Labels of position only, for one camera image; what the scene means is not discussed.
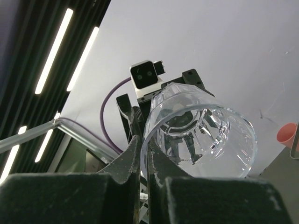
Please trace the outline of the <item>large clear plastic cup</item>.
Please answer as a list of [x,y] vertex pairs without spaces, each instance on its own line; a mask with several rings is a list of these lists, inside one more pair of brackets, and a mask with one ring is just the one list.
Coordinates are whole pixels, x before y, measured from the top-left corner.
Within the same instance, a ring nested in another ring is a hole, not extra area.
[[257,154],[252,124],[190,84],[170,83],[152,97],[141,150],[144,175],[151,140],[159,152],[194,177],[244,178]]

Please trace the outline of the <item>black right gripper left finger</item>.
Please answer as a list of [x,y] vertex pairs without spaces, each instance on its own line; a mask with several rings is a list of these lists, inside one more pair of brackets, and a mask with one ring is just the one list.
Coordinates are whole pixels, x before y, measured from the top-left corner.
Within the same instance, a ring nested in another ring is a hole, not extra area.
[[139,223],[140,137],[97,173],[14,174],[0,186],[3,224]]

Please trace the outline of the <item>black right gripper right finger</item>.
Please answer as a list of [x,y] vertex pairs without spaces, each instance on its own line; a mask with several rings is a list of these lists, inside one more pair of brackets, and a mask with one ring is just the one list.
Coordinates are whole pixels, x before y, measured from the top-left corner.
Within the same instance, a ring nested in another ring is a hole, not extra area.
[[264,180],[195,178],[156,140],[146,144],[152,224],[290,224],[279,192]]

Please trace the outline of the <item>pink plastic cup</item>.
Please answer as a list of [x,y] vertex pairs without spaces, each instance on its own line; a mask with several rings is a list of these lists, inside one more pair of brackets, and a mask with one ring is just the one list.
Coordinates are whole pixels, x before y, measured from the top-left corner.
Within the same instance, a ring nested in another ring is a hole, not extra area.
[[295,123],[287,123],[284,126],[282,126],[277,133],[277,141],[282,145],[291,148],[293,145],[297,127],[298,125]]

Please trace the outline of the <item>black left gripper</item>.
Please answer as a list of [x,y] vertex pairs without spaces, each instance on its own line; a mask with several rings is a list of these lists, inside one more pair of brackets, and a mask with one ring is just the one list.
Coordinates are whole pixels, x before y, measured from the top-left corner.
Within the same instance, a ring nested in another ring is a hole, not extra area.
[[214,96],[205,88],[198,72],[195,69],[183,72],[182,78],[183,79],[173,79],[168,82],[158,79],[158,82],[155,84],[142,89],[136,89],[136,97],[139,107],[131,105],[128,94],[124,94],[116,98],[116,103],[121,115],[128,143],[134,135],[142,137],[142,131],[145,128],[145,123],[151,110],[151,100],[160,92],[161,86],[165,86],[170,83],[190,84],[195,85],[209,95]]

